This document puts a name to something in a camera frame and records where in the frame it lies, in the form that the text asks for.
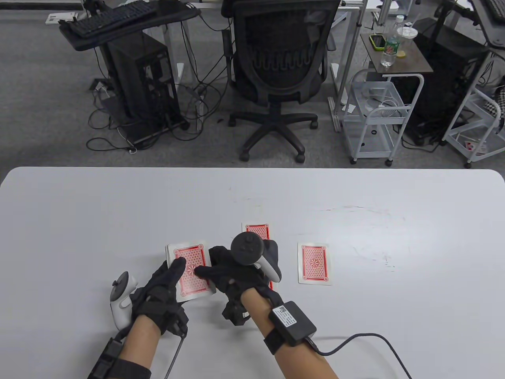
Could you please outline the person's left hand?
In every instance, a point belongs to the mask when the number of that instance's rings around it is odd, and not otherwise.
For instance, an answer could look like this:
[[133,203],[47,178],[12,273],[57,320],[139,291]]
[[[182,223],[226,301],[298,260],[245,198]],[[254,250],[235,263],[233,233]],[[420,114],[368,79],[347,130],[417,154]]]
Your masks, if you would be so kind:
[[184,338],[188,332],[188,317],[176,300],[176,285],[186,269],[186,259],[166,261],[153,273],[149,282],[136,290],[132,300],[133,323],[139,316],[148,317],[161,334],[169,332]]

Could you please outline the person's right hand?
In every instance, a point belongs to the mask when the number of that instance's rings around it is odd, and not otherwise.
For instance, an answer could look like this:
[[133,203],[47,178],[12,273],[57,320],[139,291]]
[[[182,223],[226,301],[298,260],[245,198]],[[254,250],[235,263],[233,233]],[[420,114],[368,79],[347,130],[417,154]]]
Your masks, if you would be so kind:
[[209,249],[209,256],[212,266],[198,266],[194,273],[201,279],[210,280],[230,301],[243,305],[243,293],[255,289],[273,306],[283,304],[281,296],[270,288],[270,279],[254,265],[238,264],[231,251],[223,246]]

